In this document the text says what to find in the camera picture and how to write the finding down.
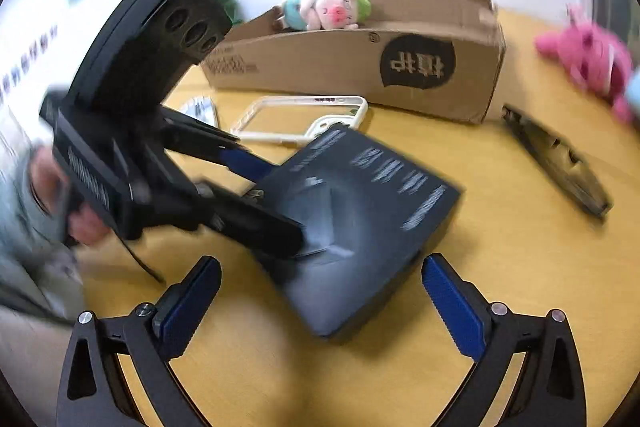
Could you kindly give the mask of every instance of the green plush toy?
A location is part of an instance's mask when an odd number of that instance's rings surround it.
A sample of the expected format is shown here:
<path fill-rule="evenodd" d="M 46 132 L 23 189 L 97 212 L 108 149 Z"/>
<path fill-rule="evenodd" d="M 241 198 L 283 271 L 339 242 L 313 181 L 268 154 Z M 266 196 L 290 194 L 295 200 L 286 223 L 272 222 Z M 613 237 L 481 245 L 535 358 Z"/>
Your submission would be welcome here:
<path fill-rule="evenodd" d="M 233 26 L 237 26 L 244 22 L 240 5 L 237 0 L 219 0 L 222 7 L 225 9 L 226 15 L 231 19 Z"/>

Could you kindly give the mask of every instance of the black cable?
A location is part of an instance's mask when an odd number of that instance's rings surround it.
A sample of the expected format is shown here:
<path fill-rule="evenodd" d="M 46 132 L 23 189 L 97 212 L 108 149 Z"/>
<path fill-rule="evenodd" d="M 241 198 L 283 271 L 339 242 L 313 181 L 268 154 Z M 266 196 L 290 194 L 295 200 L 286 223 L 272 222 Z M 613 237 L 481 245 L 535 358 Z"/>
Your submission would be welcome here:
<path fill-rule="evenodd" d="M 127 245 L 127 243 L 125 243 L 124 239 L 121 238 L 117 233 L 116 233 L 116 237 L 120 240 L 120 242 L 122 243 L 123 247 L 127 249 L 127 251 L 129 252 L 130 256 L 133 257 L 133 260 L 138 263 L 138 265 L 145 271 L 147 272 L 151 277 L 153 277 L 159 284 L 161 284 L 162 286 L 166 286 L 166 280 L 164 280 L 164 277 L 162 277 L 157 271 L 155 271 L 153 268 L 149 267 L 147 264 L 145 264 L 144 261 L 142 261 L 142 259 L 140 259 L 140 257 L 138 257 L 133 250 L 131 250 L 129 248 L 129 245 Z"/>

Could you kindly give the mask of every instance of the gray sleeve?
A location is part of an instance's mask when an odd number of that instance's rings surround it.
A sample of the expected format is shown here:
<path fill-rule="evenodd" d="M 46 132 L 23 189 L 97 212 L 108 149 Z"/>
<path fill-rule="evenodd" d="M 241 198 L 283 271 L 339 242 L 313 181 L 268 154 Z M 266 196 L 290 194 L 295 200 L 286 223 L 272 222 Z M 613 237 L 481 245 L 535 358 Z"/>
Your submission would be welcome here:
<path fill-rule="evenodd" d="M 74 319 L 84 307 L 82 284 L 73 256 L 54 240 L 54 220 L 33 198 L 29 162 L 34 150 L 0 182 L 0 305 Z"/>

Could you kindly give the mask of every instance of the human hand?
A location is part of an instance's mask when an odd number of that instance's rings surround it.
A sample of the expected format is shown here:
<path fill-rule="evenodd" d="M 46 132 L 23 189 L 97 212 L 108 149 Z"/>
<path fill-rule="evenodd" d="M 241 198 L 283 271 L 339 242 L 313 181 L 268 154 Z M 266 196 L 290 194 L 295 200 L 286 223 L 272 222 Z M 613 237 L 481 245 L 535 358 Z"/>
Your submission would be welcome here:
<path fill-rule="evenodd" d="M 43 146 L 35 152 L 29 163 L 29 176 L 35 196 L 49 214 L 55 214 L 60 190 L 68 180 L 53 158 L 51 147 Z M 110 232 L 87 203 L 82 203 L 78 211 L 68 216 L 68 230 L 76 241 L 88 246 L 95 245 Z"/>

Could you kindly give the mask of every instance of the blue gripper pad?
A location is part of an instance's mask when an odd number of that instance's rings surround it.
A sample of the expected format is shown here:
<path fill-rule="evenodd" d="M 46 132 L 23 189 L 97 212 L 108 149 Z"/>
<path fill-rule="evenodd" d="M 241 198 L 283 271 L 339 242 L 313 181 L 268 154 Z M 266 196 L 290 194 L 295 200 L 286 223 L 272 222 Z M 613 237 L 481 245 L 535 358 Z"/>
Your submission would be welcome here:
<path fill-rule="evenodd" d="M 489 303 L 475 286 L 460 279 L 439 253 L 422 263 L 422 285 L 460 353 L 478 362 L 491 334 Z"/>
<path fill-rule="evenodd" d="M 182 282 L 167 288 L 156 304 L 158 311 L 152 324 L 163 359 L 175 359 L 184 353 L 221 283 L 220 263 L 204 255 Z"/>
<path fill-rule="evenodd" d="M 220 157 L 227 169 L 254 183 L 259 182 L 277 167 L 244 149 L 225 149 Z"/>

